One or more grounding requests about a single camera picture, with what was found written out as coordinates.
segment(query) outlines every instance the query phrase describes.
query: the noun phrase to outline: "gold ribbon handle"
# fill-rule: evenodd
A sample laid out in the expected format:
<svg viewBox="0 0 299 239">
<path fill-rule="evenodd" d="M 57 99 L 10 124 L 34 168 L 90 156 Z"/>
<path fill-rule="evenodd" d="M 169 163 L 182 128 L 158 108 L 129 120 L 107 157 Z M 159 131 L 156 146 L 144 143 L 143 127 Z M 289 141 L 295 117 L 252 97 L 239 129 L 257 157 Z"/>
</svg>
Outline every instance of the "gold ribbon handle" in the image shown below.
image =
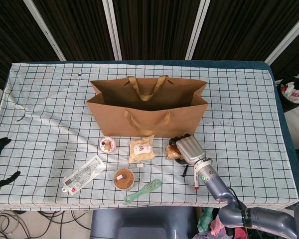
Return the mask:
<svg viewBox="0 0 299 239">
<path fill-rule="evenodd" d="M 132 114 L 124 110 L 124 116 L 127 119 L 127 121 L 130 123 L 130 126 L 132 126 L 137 132 L 139 132 L 142 135 L 150 136 L 153 134 L 156 134 L 157 130 L 163 126 L 166 126 L 170 122 L 170 112 L 167 112 L 165 117 L 158 123 L 156 123 L 156 129 L 155 130 L 150 130 L 150 129 L 142 129 L 135 124 L 135 120 L 132 117 Z"/>
<path fill-rule="evenodd" d="M 134 88 L 134 90 L 136 90 L 137 94 L 140 96 L 140 99 L 142 101 L 148 101 L 150 98 L 153 97 L 153 95 L 155 94 L 155 92 L 159 89 L 159 87 L 163 84 L 165 78 L 168 76 L 160 76 L 156 82 L 155 88 L 154 88 L 154 92 L 150 95 L 142 95 L 140 93 L 139 90 L 139 86 L 138 83 L 136 81 L 136 78 L 134 76 L 128 76 L 128 79 L 130 81 L 130 84 L 132 85 L 132 87 Z"/>
</svg>

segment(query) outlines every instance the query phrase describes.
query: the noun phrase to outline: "gray chair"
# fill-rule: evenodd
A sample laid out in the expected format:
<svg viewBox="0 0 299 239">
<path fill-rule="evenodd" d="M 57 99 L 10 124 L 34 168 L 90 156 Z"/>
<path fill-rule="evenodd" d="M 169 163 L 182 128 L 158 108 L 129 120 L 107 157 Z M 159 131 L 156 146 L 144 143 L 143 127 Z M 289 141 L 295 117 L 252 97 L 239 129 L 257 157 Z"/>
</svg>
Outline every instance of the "gray chair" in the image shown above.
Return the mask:
<svg viewBox="0 0 299 239">
<path fill-rule="evenodd" d="M 100 209 L 93 212 L 90 239 L 191 239 L 194 207 Z"/>
</svg>

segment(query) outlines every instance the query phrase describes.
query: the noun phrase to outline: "cable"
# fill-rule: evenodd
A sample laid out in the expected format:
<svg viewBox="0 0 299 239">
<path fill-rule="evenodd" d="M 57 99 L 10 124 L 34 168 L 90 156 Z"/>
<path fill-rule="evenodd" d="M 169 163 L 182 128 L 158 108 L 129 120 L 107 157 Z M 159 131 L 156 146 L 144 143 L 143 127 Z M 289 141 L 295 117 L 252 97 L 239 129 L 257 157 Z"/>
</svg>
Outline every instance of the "cable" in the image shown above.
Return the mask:
<svg viewBox="0 0 299 239">
<path fill-rule="evenodd" d="M 240 210 L 243 209 L 243 207 L 241 206 L 240 201 L 238 200 L 238 197 L 237 197 L 237 195 L 236 195 L 234 189 L 232 189 L 232 188 L 230 188 L 230 187 L 228 187 L 228 188 L 234 193 L 235 198 L 236 198 L 236 200 L 237 200 L 237 202 L 238 202 L 238 204 L 239 204 Z M 258 235 L 259 235 L 260 239 L 263 239 L 263 237 L 260 235 L 260 232 L 259 232 L 257 229 L 255 229 L 255 230 L 258 232 Z"/>
<path fill-rule="evenodd" d="M 256 231 L 258 232 L 260 239 L 263 239 L 263 236 L 260 234 L 260 232 L 257 229 L 256 229 Z"/>
<path fill-rule="evenodd" d="M 60 224 L 60 239 L 62 238 L 62 222 L 63 222 L 64 212 L 62 213 L 61 217 L 61 224 Z"/>
<path fill-rule="evenodd" d="M 43 213 L 41 213 L 40 211 L 39 211 L 38 213 L 39 213 L 40 215 L 44 216 L 45 218 L 47 218 L 48 220 L 53 219 L 53 217 L 46 216 L 46 215 L 44 215 Z M 85 215 L 85 213 L 82 214 L 81 216 L 77 217 L 76 219 L 79 219 L 79 218 L 83 217 L 84 215 Z M 71 223 L 71 222 L 74 222 L 74 221 L 75 221 L 75 219 L 70 220 L 70 221 L 67 221 L 67 222 L 63 222 L 63 224 Z M 53 223 L 56 223 L 56 224 L 61 224 L 60 222 L 56 222 L 56 221 L 54 221 L 54 220 L 52 220 L 52 222 L 53 222 Z"/>
<path fill-rule="evenodd" d="M 45 232 L 44 232 L 42 235 L 37 236 L 37 237 L 32 237 L 32 238 L 31 238 L 31 237 L 27 237 L 27 238 L 25 238 L 25 239 L 36 239 L 36 238 L 40 238 L 40 237 L 44 236 L 44 235 L 46 234 L 46 232 L 49 230 L 50 225 L 51 225 L 51 222 L 52 222 L 52 218 L 50 219 L 49 224 L 48 224 L 48 227 L 46 228 Z"/>
<path fill-rule="evenodd" d="M 80 225 L 81 227 L 83 227 L 83 228 L 85 228 L 85 229 L 87 229 L 87 230 L 91 230 L 90 228 L 85 227 L 84 225 L 82 225 L 82 224 L 77 220 L 77 218 L 75 218 L 75 216 L 74 216 L 74 211 L 71 211 L 71 214 L 72 214 L 73 219 L 75 220 L 75 222 L 76 222 L 78 225 Z"/>
<path fill-rule="evenodd" d="M 234 193 L 234 196 L 235 196 L 235 198 L 236 198 L 236 200 L 237 200 L 237 202 L 238 202 L 238 204 L 239 204 L 239 209 L 242 210 L 243 207 L 242 207 L 242 205 L 241 205 L 241 203 L 240 203 L 240 201 L 239 201 L 239 199 L 238 199 L 238 197 L 237 197 L 237 195 L 236 195 L 234 189 L 232 189 L 232 188 L 230 188 L 230 187 L 228 187 L 228 188 L 230 189 L 230 191 L 232 191 L 232 192 Z"/>
<path fill-rule="evenodd" d="M 53 215 L 46 215 L 45 213 L 43 212 L 39 212 L 40 215 L 44 216 L 45 218 L 47 219 L 54 219 L 54 218 L 57 218 L 59 217 L 60 215 L 62 215 L 63 212 L 60 212 L 59 214 L 57 214 L 58 212 L 55 212 Z"/>
<path fill-rule="evenodd" d="M 62 215 L 62 213 L 63 213 L 63 211 L 55 211 L 55 212 L 51 213 L 52 214 L 51 215 L 50 213 L 40 212 L 41 215 L 44 215 L 48 218 L 50 218 L 50 217 L 57 218 L 58 216 Z"/>
<path fill-rule="evenodd" d="M 19 215 L 18 215 L 17 213 L 15 213 L 14 211 L 11 211 L 11 212 L 17 217 L 17 219 L 14 218 L 14 217 L 12 217 L 14 220 L 16 220 L 16 221 L 18 222 L 17 225 L 20 224 L 21 227 L 23 228 L 23 231 L 24 231 L 25 235 L 26 235 L 28 238 L 30 238 L 30 231 L 29 231 L 28 227 L 26 226 L 24 220 L 23 220 L 21 217 L 19 217 Z"/>
<path fill-rule="evenodd" d="M 19 218 L 19 216 L 14 211 L 11 211 L 11 212 L 14 215 L 11 215 L 11 214 L 9 214 L 7 212 L 3 212 L 3 213 L 0 214 L 0 217 L 4 217 L 4 219 L 0 222 L 0 233 L 3 234 L 3 235 L 11 235 L 18 228 L 18 226 L 20 224 L 20 221 L 19 221 L 20 218 Z M 16 220 L 17 223 L 16 223 L 15 227 L 11 231 L 6 232 L 7 228 L 10 225 L 10 219 L 9 219 L 9 217 L 13 218 L 14 220 Z M 3 222 L 6 219 L 8 220 L 8 223 L 7 223 L 7 226 L 3 229 L 2 225 L 3 225 Z"/>
<path fill-rule="evenodd" d="M 43 211 L 41 211 L 41 212 L 44 213 L 44 214 L 56 214 L 56 213 L 61 212 L 61 211 L 54 211 L 53 213 L 46 213 L 46 212 L 43 212 Z"/>
</svg>

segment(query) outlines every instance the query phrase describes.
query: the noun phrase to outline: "container lid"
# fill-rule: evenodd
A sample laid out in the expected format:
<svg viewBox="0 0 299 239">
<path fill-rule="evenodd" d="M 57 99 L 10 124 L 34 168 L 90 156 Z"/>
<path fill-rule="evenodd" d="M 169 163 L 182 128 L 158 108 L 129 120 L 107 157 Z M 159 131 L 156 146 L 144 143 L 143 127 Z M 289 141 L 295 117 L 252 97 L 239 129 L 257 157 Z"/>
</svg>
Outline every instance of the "container lid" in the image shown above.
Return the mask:
<svg viewBox="0 0 299 239">
<path fill-rule="evenodd" d="M 134 174 L 128 168 L 121 168 L 114 173 L 113 183 L 117 189 L 129 190 L 134 185 Z"/>
</svg>

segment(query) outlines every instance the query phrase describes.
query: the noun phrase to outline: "gray robot arm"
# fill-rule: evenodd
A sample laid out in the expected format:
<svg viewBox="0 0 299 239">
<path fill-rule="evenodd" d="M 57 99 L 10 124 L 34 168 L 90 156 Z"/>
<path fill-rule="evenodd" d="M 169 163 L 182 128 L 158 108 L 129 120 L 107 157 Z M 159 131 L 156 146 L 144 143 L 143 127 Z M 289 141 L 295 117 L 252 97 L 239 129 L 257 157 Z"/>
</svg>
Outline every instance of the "gray robot arm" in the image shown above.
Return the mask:
<svg viewBox="0 0 299 239">
<path fill-rule="evenodd" d="M 253 228 L 288 239 L 299 239 L 299 225 L 296 229 L 295 219 L 289 214 L 265 208 L 246 208 L 238 202 L 211 164 L 204 161 L 205 152 L 194 136 L 182 138 L 176 145 L 186 162 L 194 166 L 214 199 L 227 203 L 219 210 L 219 219 L 224 226 Z"/>
</svg>

